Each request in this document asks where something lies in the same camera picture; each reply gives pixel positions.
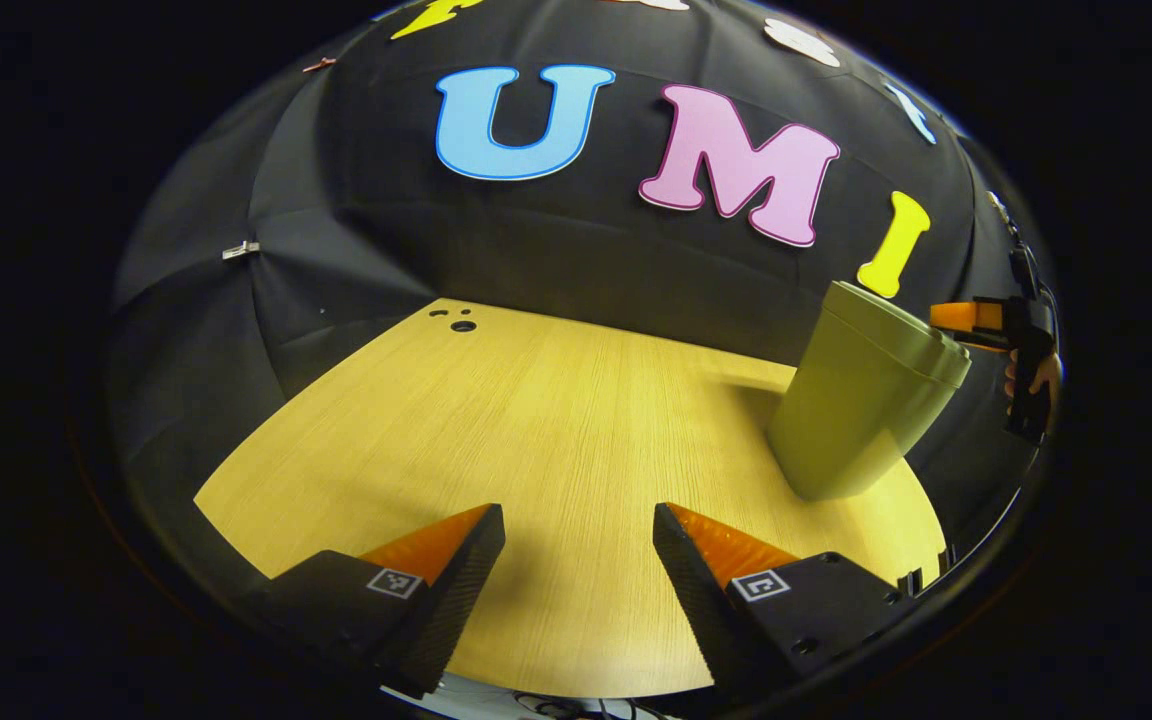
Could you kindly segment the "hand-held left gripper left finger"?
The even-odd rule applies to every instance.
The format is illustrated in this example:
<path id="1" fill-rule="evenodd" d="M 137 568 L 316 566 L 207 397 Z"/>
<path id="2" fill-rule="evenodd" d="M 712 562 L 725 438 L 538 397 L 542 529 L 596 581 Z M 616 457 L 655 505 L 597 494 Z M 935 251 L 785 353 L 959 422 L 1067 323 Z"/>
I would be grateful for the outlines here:
<path id="1" fill-rule="evenodd" d="M 503 550 L 484 503 L 351 556 L 324 550 L 268 579 L 264 619 L 285 638 L 419 698 L 435 691 Z"/>

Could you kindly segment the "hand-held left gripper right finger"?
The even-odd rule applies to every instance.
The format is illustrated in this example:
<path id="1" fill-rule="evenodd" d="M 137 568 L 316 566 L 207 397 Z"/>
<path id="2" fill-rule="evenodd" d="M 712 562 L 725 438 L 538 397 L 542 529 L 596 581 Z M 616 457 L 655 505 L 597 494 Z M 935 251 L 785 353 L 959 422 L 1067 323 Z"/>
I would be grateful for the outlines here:
<path id="1" fill-rule="evenodd" d="M 710 679 L 727 700 L 814 679 L 914 611 L 909 589 L 838 551 L 799 558 L 679 503 L 658 503 L 652 541 Z"/>

